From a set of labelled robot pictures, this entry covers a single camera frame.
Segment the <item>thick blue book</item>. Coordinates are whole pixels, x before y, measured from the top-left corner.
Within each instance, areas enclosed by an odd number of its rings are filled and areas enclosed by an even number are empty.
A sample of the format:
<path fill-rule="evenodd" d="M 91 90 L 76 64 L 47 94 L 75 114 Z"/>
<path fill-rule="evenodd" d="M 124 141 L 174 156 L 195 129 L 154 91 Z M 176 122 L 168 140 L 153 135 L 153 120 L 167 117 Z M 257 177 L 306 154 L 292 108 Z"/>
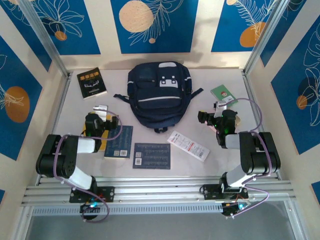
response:
<path fill-rule="evenodd" d="M 133 126 L 123 125 L 121 134 L 106 142 L 104 158 L 129 159 L 131 154 Z"/>

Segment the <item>green notebook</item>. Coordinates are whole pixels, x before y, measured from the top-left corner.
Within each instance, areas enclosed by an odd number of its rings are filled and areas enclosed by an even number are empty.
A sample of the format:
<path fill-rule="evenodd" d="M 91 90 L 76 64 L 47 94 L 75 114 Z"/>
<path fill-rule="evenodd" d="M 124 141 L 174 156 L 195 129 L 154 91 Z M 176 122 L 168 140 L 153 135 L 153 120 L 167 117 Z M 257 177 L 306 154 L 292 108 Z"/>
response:
<path fill-rule="evenodd" d="M 225 87 L 224 84 L 211 89 L 210 92 L 216 97 L 218 101 L 227 104 L 227 106 L 232 106 L 238 102 L 234 95 Z"/>

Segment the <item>white stationery packet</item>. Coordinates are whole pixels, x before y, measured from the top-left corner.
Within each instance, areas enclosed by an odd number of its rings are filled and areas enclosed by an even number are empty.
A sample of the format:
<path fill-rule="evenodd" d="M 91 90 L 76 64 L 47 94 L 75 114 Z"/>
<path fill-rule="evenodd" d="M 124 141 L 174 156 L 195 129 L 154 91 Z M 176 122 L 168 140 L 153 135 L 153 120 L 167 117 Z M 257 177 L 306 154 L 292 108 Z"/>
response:
<path fill-rule="evenodd" d="M 188 153 L 201 162 L 204 162 L 210 153 L 210 150 L 208 148 L 200 145 L 199 143 L 196 143 L 195 141 L 175 130 L 168 137 L 167 142 Z"/>

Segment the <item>black book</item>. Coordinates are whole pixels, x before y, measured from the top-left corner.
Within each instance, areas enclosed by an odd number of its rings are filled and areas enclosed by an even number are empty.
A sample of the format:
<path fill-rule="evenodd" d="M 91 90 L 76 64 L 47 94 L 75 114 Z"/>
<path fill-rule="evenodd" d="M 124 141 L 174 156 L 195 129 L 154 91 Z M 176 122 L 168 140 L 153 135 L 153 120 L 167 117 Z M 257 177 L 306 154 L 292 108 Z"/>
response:
<path fill-rule="evenodd" d="M 104 80 L 98 67 L 76 75 L 83 99 L 107 93 Z"/>

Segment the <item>navy blue backpack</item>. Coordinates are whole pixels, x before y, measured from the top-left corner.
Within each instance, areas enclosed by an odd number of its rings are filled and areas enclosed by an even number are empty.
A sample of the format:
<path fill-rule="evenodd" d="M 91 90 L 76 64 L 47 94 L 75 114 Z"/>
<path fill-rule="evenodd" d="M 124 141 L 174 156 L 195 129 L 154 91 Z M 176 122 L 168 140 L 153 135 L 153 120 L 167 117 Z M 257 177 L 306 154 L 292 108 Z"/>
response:
<path fill-rule="evenodd" d="M 127 95 L 114 97 L 130 105 L 140 124 L 160 134 L 175 126 L 191 100 L 203 91 L 193 91 L 190 72 L 181 63 L 147 62 L 128 73 Z"/>

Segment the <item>thin dark blue booklet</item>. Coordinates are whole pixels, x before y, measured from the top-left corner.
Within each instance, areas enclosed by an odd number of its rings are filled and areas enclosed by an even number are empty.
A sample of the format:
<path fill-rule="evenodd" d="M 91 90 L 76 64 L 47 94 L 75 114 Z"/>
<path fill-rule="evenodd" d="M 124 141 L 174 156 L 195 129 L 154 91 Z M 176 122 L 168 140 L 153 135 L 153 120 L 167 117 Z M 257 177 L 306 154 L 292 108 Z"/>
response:
<path fill-rule="evenodd" d="M 171 145 L 169 143 L 135 143 L 132 168 L 170 170 Z"/>

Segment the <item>aluminium table side rail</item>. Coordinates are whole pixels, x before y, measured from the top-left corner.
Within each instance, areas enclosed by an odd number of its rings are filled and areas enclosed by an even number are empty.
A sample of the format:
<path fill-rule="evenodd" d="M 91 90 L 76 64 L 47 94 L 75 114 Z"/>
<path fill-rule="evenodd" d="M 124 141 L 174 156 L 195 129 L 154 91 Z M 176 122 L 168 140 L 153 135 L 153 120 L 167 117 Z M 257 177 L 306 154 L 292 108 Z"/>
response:
<path fill-rule="evenodd" d="M 38 144 L 39 147 L 39 155 L 41 154 L 42 148 L 45 145 L 45 142 L 47 140 L 47 137 L 51 134 L 54 134 L 57 130 L 58 123 L 61 117 L 61 113 L 63 110 L 63 106 L 66 100 L 66 96 L 69 90 L 69 86 L 71 83 L 73 72 L 69 72 L 66 77 L 61 77 L 61 80 L 59 81 L 56 92 L 53 92 L 53 88 L 51 87 L 49 89 L 49 95 L 52 95 L 52 105 L 46 107 L 46 110 L 49 110 L 46 117 L 48 117 L 44 129 L 44 133 L 41 136 L 41 144 Z"/>
<path fill-rule="evenodd" d="M 254 90 L 253 90 L 253 88 L 251 86 L 250 79 L 247 77 L 247 75 L 245 74 L 244 71 L 242 71 L 241 73 L 242 73 L 242 77 L 243 77 L 243 81 L 244 81 L 244 85 L 245 85 L 245 88 L 246 88 L 246 92 L 247 92 L 248 98 L 250 100 L 254 101 L 254 103 L 251 103 L 250 105 L 251 105 L 251 109 L 252 109 L 252 112 L 253 112 L 253 116 L 254 116 L 255 122 L 256 122 L 257 125 L 260 123 L 260 125 L 259 125 L 259 127 L 258 127 L 258 129 L 256 131 L 257 132 L 265 132 L 266 129 L 264 127 L 263 121 L 261 121 L 261 116 L 263 115 L 262 114 L 262 110 L 258 106 L 258 100 L 256 99 Z"/>

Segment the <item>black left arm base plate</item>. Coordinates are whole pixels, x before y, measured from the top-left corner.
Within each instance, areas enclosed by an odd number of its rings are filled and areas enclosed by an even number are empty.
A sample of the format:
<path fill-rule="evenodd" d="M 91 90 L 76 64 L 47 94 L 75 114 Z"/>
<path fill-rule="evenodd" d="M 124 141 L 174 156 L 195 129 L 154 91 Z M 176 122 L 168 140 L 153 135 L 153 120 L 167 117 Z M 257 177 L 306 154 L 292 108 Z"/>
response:
<path fill-rule="evenodd" d="M 98 186 L 96 189 L 90 190 L 92 193 L 96 194 L 98 197 L 103 199 L 107 203 L 112 203 L 114 201 L 115 196 L 115 187 L 113 186 Z M 71 190 L 70 197 L 69 197 L 70 203 L 91 203 L 91 202 L 98 202 L 100 203 L 101 200 L 99 200 L 97 197 L 94 197 L 88 193 L 85 193 L 80 190 Z"/>

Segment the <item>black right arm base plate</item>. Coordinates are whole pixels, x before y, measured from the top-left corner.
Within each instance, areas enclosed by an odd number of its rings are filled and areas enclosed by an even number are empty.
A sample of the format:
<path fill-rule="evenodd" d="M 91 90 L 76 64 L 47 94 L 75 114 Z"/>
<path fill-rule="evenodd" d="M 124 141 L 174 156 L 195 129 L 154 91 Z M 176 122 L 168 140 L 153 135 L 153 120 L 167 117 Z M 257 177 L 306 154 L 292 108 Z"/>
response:
<path fill-rule="evenodd" d="M 204 184 L 200 189 L 205 200 L 237 201 L 249 198 L 248 190 L 243 187 L 224 187 L 219 184 Z"/>

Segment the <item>aluminium mounting rail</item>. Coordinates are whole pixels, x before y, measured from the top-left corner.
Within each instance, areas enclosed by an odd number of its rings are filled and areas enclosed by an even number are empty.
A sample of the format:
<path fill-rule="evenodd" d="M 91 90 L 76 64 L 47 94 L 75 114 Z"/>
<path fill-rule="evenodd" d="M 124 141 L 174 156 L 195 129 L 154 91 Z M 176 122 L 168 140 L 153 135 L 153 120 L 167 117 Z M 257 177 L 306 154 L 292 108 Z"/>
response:
<path fill-rule="evenodd" d="M 173 204 L 203 202 L 200 187 L 217 184 L 218 177 L 97 177 L 99 187 L 114 187 L 114 204 Z M 276 177 L 260 178 L 248 184 L 249 199 L 259 201 L 270 194 L 269 201 L 291 200 L 296 197 L 289 180 Z M 71 189 L 58 180 L 40 177 L 39 184 L 28 186 L 22 206 L 63 206 L 69 204 Z"/>

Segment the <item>aluminium frame post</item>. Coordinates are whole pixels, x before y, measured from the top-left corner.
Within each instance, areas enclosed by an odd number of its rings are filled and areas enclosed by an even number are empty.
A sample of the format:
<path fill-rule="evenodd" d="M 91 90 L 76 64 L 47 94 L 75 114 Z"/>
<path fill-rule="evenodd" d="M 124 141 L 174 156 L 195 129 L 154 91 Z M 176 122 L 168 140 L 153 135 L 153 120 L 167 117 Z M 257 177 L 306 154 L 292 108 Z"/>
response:
<path fill-rule="evenodd" d="M 268 40 L 270 39 L 272 33 L 274 32 L 275 27 L 278 25 L 289 2 L 290 0 L 277 0 L 275 2 L 274 9 L 270 13 L 270 16 L 265 24 L 265 27 L 263 28 L 260 34 L 260 37 L 258 38 L 256 45 L 254 46 L 251 52 L 251 55 L 249 56 L 249 59 L 243 68 L 242 73 L 245 77 L 247 77 L 250 74 L 256 61 L 260 58 L 261 52 L 263 51 L 266 44 L 268 43 Z"/>
<path fill-rule="evenodd" d="M 24 14 L 31 28 L 35 32 L 37 38 L 40 40 L 44 49 L 48 53 L 49 57 L 55 63 L 57 68 L 61 71 L 62 75 L 68 78 L 70 74 L 67 71 L 66 66 L 63 63 L 62 59 L 60 58 L 60 54 L 56 46 L 54 45 L 46 28 L 44 27 L 40 17 L 36 13 L 36 10 L 34 9 L 32 3 L 29 2 L 29 0 L 17 0 L 17 1 L 22 13 Z"/>

